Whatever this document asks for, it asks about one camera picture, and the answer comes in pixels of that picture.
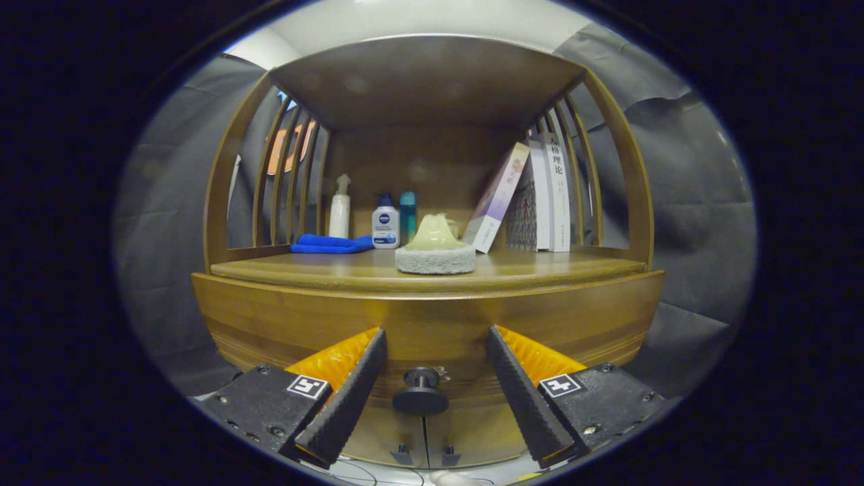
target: shelf top panel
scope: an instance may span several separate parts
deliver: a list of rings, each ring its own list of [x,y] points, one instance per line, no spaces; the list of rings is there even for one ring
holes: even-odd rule
[[[526,291],[624,277],[642,262],[581,253],[501,249],[478,254],[474,272],[413,275],[396,269],[396,250],[347,255],[286,253],[211,265],[221,277],[324,291],[449,293]]]
[[[477,37],[408,35],[303,57],[270,76],[327,128],[467,125],[523,130],[585,68]]]

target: blue microfiber cloth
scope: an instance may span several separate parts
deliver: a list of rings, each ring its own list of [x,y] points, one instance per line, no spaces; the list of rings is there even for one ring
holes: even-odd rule
[[[372,236],[361,236],[356,240],[304,234],[295,245],[292,253],[359,253],[372,249]]]

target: book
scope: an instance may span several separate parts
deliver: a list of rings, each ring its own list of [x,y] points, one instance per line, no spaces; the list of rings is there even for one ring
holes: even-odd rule
[[[528,141],[528,162],[505,218],[507,247],[541,252],[550,249],[552,202],[546,157],[539,140]]]
[[[543,154],[549,170],[550,193],[552,199],[552,241],[553,252],[570,251],[570,196],[567,187],[567,170],[564,167],[564,153],[556,134],[540,135]]]
[[[480,198],[463,238],[464,242],[478,252],[489,253],[489,247],[492,246],[510,205],[510,199],[516,191],[528,153],[528,145],[516,142],[504,156],[495,178]]]

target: white wall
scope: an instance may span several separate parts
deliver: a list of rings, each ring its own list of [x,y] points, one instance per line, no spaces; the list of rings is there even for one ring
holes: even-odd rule
[[[281,66],[300,57],[300,54],[270,27],[256,30],[225,52],[254,62],[265,69]]]
[[[552,52],[589,23],[549,0],[321,0],[226,52],[271,68],[327,48],[403,34],[477,35]]]

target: gray fabric backdrop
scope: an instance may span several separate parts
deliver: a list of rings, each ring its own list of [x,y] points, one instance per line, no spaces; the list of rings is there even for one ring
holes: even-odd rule
[[[591,24],[556,54],[591,67],[621,104],[651,183],[654,266],[666,270],[666,281],[645,344],[626,368],[666,396],[687,393],[733,337],[751,288],[756,222],[742,162],[699,96],[616,34]],[[154,117],[120,185],[114,257],[130,322],[156,364],[189,395],[212,391],[237,373],[215,350],[189,274],[204,271],[203,204],[213,156],[262,73],[235,58],[207,64]],[[587,91],[573,94],[597,158],[604,244],[626,247],[623,176],[611,137]],[[232,246],[251,245],[254,181],[278,107],[274,92],[240,152],[229,209]],[[320,162],[316,157],[314,164]],[[269,198],[270,186],[266,191]],[[267,209],[264,216],[268,221]],[[284,239],[283,228],[280,234]]]
[[[651,330],[626,369],[660,393],[687,393],[729,344],[751,291],[756,219],[742,161],[699,95],[620,36],[590,24],[556,54],[590,67],[609,88],[651,184],[654,268],[666,280]],[[572,94],[594,147],[604,245],[626,247],[624,179],[612,137],[588,90]]]

